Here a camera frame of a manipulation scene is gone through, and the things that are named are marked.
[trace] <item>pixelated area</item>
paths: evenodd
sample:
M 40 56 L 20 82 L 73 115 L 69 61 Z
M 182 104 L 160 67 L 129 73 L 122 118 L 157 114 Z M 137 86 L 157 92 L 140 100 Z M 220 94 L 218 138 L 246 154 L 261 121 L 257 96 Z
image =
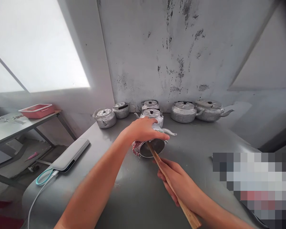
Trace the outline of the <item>pixelated area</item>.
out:
M 286 228 L 286 153 L 214 153 L 213 172 L 266 226 Z

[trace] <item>pink basket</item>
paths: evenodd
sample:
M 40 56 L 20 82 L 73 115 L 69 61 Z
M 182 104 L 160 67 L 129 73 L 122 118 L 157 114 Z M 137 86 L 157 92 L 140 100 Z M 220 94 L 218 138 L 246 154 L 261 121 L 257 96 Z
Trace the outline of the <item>pink basket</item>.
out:
M 31 107 L 19 110 L 27 118 L 43 118 L 49 114 L 54 113 L 54 107 L 52 104 L 36 104 Z

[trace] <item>wooden chopsticks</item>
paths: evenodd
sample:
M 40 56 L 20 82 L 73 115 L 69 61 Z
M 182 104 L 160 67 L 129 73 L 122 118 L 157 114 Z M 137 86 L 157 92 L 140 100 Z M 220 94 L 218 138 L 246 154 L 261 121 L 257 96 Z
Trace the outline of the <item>wooden chopsticks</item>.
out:
M 156 153 L 156 151 L 153 149 L 153 146 L 150 144 L 149 141 L 146 142 L 150 152 L 152 153 L 159 169 L 161 170 L 162 174 L 165 176 L 165 179 L 169 185 L 169 187 L 172 189 L 172 191 L 175 193 L 173 187 L 172 187 L 172 184 L 171 184 L 171 181 L 169 180 L 169 178 L 167 177 L 167 175 L 165 174 L 165 172 L 160 168 L 159 166 L 159 161 L 161 161 L 160 157 L 158 156 L 158 154 Z M 187 208 L 187 206 L 184 205 L 184 203 L 179 199 L 179 197 L 177 196 L 177 199 L 178 199 L 178 202 L 183 210 L 183 213 L 185 214 L 188 222 L 190 223 L 192 229 L 197 229 L 198 227 L 201 226 L 201 222 L 198 220 L 197 216 L 195 215 L 194 212 L 192 212 L 191 210 L 189 210 Z

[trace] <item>white power bank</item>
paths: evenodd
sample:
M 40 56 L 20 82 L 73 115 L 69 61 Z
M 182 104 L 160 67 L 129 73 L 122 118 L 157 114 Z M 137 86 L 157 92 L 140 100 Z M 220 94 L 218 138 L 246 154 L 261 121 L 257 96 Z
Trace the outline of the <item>white power bank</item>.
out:
M 53 162 L 52 168 L 60 172 L 67 172 L 89 144 L 88 139 L 77 139 Z

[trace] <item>charging cable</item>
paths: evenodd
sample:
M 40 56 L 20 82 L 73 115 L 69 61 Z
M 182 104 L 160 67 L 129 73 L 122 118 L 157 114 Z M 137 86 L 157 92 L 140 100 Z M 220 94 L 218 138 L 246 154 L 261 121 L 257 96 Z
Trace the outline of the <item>charging cable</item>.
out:
M 42 176 L 44 173 L 46 173 L 46 172 L 48 172 L 48 171 L 50 171 L 50 170 L 51 170 L 51 172 L 50 172 L 49 176 L 48 176 L 43 182 L 39 183 L 39 179 L 41 178 L 41 176 Z M 37 177 L 37 179 L 36 179 L 36 184 L 39 185 L 39 186 L 40 186 L 40 185 L 43 185 L 43 187 L 40 189 L 40 191 L 38 192 L 38 194 L 37 194 L 35 200 L 33 201 L 32 205 L 31 205 L 31 208 L 30 208 L 30 211 L 29 211 L 29 216 L 28 216 L 28 229 L 30 229 L 30 216 L 31 216 L 31 212 L 32 212 L 33 206 L 34 206 L 34 204 L 35 204 L 35 202 L 36 202 L 38 196 L 40 195 L 41 191 L 44 189 L 44 187 L 46 186 L 46 184 L 52 179 L 52 177 L 55 177 L 55 176 L 58 174 L 58 172 L 59 172 L 58 170 L 47 169 L 47 170 L 45 170 L 42 174 L 40 174 L 40 175 Z
M 48 175 L 48 177 L 41 183 L 39 183 L 40 178 L 42 177 L 43 174 L 45 174 L 46 172 L 51 171 L 50 174 Z M 47 169 L 45 171 L 43 171 L 36 179 L 36 184 L 37 185 L 43 185 L 45 183 L 47 183 L 47 181 L 51 178 L 52 174 L 54 173 L 54 169 Z

